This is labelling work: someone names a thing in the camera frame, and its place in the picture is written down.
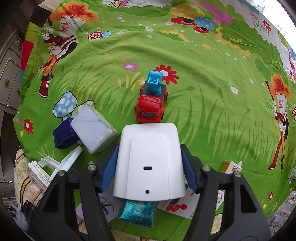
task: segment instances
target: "orange hair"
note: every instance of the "orange hair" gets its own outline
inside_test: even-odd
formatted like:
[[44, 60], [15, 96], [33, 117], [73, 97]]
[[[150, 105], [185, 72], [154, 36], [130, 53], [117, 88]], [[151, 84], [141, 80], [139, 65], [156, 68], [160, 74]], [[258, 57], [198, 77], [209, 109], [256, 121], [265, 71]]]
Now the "orange hair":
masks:
[[291, 98], [289, 87], [284, 83], [283, 78], [278, 74], [272, 75], [269, 90], [273, 97], [275, 97], [277, 93], [282, 93], [287, 99]]
[[64, 16], [81, 18], [87, 23], [94, 23], [99, 19], [98, 14], [89, 10], [89, 6], [86, 3], [80, 3], [77, 1], [64, 3], [61, 7], [54, 10], [49, 18], [51, 21], [59, 21]]

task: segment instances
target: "white glove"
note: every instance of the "white glove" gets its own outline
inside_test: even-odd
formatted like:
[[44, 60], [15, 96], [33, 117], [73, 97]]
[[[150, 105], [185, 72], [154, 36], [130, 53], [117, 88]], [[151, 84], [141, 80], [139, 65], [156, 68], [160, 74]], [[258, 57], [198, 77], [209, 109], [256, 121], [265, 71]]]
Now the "white glove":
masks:
[[272, 105], [273, 105], [273, 107], [274, 107], [274, 115], [276, 116], [276, 112], [277, 112], [277, 109], [276, 109], [276, 103], [273, 102]]
[[58, 55], [62, 51], [61, 47], [58, 45], [50, 45], [48, 50], [50, 55]]
[[50, 35], [50, 34], [53, 34], [53, 32], [54, 32], [54, 27], [53, 27], [53, 26], [49, 26], [49, 27], [46, 29], [46, 31], [45, 31], [45, 35], [46, 35], [47, 37], [49, 37], [49, 35]]
[[282, 122], [279, 122], [279, 130], [284, 132], [284, 124]]

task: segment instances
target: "teal foil package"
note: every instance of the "teal foil package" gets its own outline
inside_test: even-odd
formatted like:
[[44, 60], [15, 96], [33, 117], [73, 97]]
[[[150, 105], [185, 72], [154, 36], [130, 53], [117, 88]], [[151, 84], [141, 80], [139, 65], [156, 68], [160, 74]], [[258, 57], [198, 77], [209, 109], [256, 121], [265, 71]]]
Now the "teal foil package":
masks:
[[158, 202], [125, 200], [118, 212], [118, 218], [130, 223], [152, 227]]

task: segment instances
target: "red fabric patch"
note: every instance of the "red fabric patch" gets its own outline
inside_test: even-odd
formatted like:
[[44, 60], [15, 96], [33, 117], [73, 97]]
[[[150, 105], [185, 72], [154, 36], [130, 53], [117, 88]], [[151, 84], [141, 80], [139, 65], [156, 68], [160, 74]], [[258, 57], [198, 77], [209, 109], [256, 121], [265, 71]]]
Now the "red fabric patch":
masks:
[[22, 60], [21, 60], [21, 64], [20, 64], [21, 70], [26, 69], [33, 46], [34, 46], [33, 43], [31, 43], [27, 40], [24, 40], [24, 45], [22, 48]]

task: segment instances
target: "white card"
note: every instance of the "white card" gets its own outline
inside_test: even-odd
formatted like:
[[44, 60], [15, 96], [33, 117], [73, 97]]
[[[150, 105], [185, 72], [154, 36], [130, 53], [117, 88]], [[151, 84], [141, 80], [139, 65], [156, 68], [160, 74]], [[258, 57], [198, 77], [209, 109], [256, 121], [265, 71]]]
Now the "white card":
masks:
[[[173, 200], [162, 201], [158, 203], [158, 208], [169, 213], [184, 217], [193, 218], [200, 194], [195, 194], [192, 189], [185, 185], [185, 197]], [[218, 191], [216, 210], [224, 201], [224, 190]]]
[[[103, 211], [107, 222], [110, 222], [117, 217], [119, 208], [121, 206], [121, 201], [114, 197], [112, 191], [107, 189], [104, 193], [99, 193], [100, 201], [103, 206]], [[79, 204], [76, 208], [76, 214], [84, 220], [82, 205]]]

